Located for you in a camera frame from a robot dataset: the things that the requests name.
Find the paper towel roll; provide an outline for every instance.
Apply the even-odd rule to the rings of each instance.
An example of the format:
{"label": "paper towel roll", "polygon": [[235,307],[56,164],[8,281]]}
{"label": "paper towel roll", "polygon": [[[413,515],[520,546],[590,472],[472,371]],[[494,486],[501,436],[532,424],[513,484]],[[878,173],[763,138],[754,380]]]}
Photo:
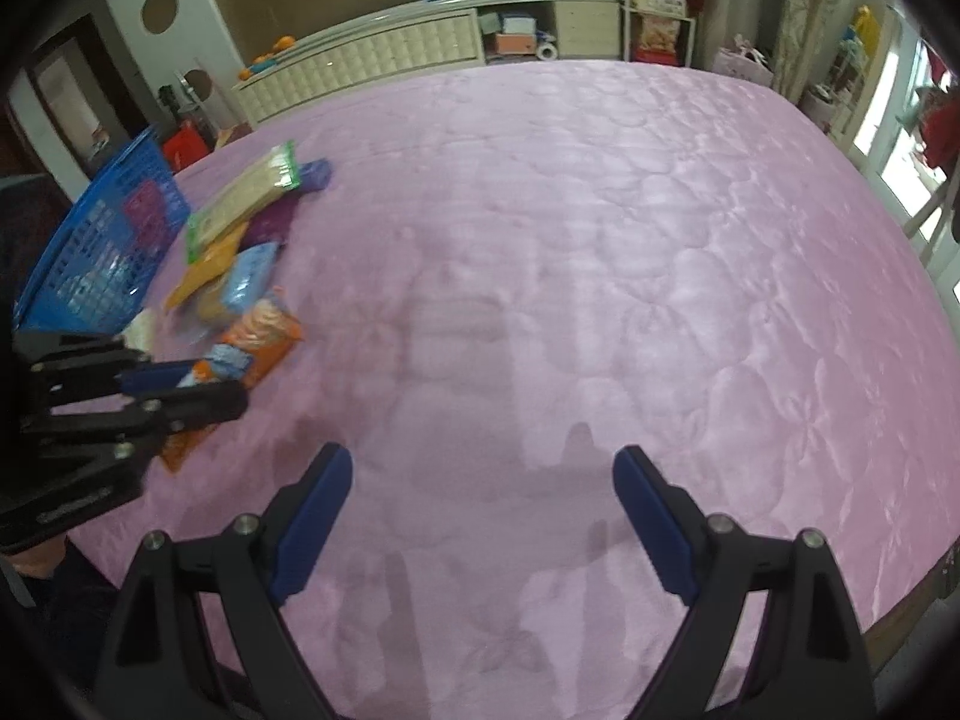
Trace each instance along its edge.
{"label": "paper towel roll", "polygon": [[541,45],[536,47],[536,58],[542,59],[544,62],[547,62],[551,59],[556,59],[557,47],[552,43],[541,43]]}

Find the yellow cloth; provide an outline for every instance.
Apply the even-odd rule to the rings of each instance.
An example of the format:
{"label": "yellow cloth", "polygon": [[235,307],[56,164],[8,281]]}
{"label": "yellow cloth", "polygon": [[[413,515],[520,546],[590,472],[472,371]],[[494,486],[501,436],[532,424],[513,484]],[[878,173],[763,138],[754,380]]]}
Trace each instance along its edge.
{"label": "yellow cloth", "polygon": [[880,22],[874,18],[870,8],[861,5],[856,11],[856,18],[853,20],[853,31],[863,44],[863,50],[867,52],[870,59],[877,53],[877,46],[880,45]]}

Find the bed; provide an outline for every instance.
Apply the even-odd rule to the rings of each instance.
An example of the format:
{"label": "bed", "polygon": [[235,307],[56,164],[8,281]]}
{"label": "bed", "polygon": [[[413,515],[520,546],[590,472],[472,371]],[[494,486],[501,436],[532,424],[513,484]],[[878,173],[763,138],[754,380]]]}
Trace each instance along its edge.
{"label": "bed", "polygon": [[[613,496],[622,445],[706,512],[820,528],[864,629],[960,532],[960,358],[937,295],[866,182],[769,90],[613,62],[453,71],[299,110],[181,186],[201,204],[288,138],[335,166],[275,278],[308,340],[178,476],[155,463],[140,500],[75,531],[110,579],[146,531],[217,532],[337,440],[354,490],[284,608],[334,707],[611,718],[683,616]],[[198,348],[165,320],[160,359]]]}

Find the orange snack bag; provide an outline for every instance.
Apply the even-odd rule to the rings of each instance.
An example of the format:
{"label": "orange snack bag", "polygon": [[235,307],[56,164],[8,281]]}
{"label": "orange snack bag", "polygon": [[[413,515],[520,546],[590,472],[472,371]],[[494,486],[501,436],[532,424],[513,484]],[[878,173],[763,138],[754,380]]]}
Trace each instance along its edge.
{"label": "orange snack bag", "polygon": [[247,231],[246,221],[237,228],[230,230],[219,241],[213,242],[200,255],[193,265],[186,269],[184,278],[179,285],[167,295],[163,309],[170,311],[184,302],[190,295],[193,295],[200,287],[219,278],[233,265],[233,260],[237,257],[237,250],[240,247],[240,240]]}
{"label": "orange snack bag", "polygon": [[[247,389],[252,389],[270,373],[304,337],[301,324],[287,311],[278,292],[274,288],[257,300],[253,308],[220,336],[203,359],[195,362],[179,386],[239,379]],[[179,471],[187,454],[217,427],[209,425],[169,437],[160,452],[163,464],[171,473]]]}

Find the curtain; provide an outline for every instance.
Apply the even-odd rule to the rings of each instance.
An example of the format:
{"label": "curtain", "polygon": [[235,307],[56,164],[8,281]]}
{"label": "curtain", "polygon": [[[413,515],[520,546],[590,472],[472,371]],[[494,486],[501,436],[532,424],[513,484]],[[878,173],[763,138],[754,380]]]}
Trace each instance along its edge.
{"label": "curtain", "polygon": [[840,0],[784,0],[784,18],[774,51],[776,92],[799,103],[810,78],[827,16]]}

